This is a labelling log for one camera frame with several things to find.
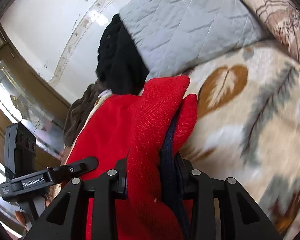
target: feather pattern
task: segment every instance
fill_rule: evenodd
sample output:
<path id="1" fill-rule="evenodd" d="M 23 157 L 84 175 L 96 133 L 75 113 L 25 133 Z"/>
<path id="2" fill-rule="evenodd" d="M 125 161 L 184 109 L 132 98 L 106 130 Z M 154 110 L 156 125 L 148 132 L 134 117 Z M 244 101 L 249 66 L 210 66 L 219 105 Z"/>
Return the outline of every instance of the feather pattern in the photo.
<path id="1" fill-rule="evenodd" d="M 259 164 L 255 154 L 259 136 L 273 114 L 277 114 L 279 107 L 284 107 L 285 102 L 290 99 L 289 90 L 294 86 L 299 73 L 289 63 L 286 62 L 285 66 L 275 80 L 260 88 L 260 93 L 252 105 L 252 111 L 243 128 L 241 157 L 244 158 L 244 162 Z"/>
<path id="2" fill-rule="evenodd" d="M 232 93 L 236 80 L 237 76 L 231 69 L 220 70 L 220 76 L 216 79 L 215 86 L 207 99 L 210 101 L 208 108 L 212 108 L 219 103 L 228 90 Z"/>
<path id="3" fill-rule="evenodd" d="M 300 212 L 300 176 L 275 174 L 259 201 L 259 206 L 284 237 Z"/>

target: door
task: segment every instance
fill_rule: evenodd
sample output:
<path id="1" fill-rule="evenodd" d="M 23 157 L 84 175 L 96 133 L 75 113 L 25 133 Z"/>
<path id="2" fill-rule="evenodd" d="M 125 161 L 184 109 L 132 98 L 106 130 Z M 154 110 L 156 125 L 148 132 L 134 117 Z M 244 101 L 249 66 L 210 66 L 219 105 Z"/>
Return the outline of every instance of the door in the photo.
<path id="1" fill-rule="evenodd" d="M 22 122 L 35 136 L 36 169 L 60 164 L 69 103 L 21 57 L 0 26 L 0 162 L 8 125 Z"/>

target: wooden door frame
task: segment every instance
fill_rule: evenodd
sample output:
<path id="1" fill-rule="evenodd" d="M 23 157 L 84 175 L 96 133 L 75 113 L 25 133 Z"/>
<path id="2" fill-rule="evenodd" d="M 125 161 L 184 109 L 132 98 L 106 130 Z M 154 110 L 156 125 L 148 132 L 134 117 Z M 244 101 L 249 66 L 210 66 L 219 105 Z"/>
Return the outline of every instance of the wooden door frame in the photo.
<path id="1" fill-rule="evenodd" d="M 0 36 L 4 40 L 3 44 L 0 45 L 0 49 L 6 45 L 7 43 L 11 46 L 13 52 L 15 53 L 14 56 L 17 56 L 22 61 L 22 66 L 27 70 L 30 71 L 33 76 L 37 79 L 39 83 L 41 83 L 43 86 L 45 86 L 52 94 L 56 96 L 58 100 L 62 102 L 68 109 L 70 108 L 71 104 L 65 100 L 57 91 L 53 89 L 42 77 L 38 75 L 38 73 L 26 62 L 26 60 L 22 57 L 22 55 L 19 53 L 17 48 L 13 45 L 12 41 L 9 39 L 7 34 L 5 33 L 4 29 L 2 28 L 2 25 L 0 23 Z"/>

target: metal screw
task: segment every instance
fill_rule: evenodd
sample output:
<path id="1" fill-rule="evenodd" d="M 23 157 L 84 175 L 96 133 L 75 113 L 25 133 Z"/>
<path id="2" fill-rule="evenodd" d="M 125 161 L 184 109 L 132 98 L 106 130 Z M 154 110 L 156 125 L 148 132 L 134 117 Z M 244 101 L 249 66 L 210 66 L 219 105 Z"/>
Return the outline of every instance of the metal screw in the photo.
<path id="1" fill-rule="evenodd" d="M 108 173 L 109 176 L 114 176 L 114 175 L 117 174 L 117 171 L 116 170 L 109 170 L 107 173 Z"/>
<path id="2" fill-rule="evenodd" d="M 192 175 L 194 175 L 194 176 L 198 176 L 198 175 L 201 174 L 201 171 L 195 169 L 195 170 L 192 170 L 191 173 L 192 173 Z"/>
<path id="3" fill-rule="evenodd" d="M 78 184 L 78 183 L 80 183 L 80 181 L 81 181 L 81 179 L 80 178 L 73 178 L 72 180 L 71 180 L 71 182 L 72 182 L 72 184 Z"/>
<path id="4" fill-rule="evenodd" d="M 227 181 L 230 183 L 230 184 L 235 184 L 237 182 L 237 180 L 235 178 L 228 178 Z"/>

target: gray quilted blanket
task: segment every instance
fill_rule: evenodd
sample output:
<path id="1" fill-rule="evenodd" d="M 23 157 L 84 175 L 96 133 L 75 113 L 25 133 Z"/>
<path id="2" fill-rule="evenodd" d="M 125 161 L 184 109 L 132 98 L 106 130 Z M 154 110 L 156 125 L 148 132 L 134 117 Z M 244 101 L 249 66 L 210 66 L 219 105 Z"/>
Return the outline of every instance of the gray quilted blanket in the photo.
<path id="1" fill-rule="evenodd" d="M 132 0 L 120 17 L 154 77 L 269 37 L 240 0 Z"/>

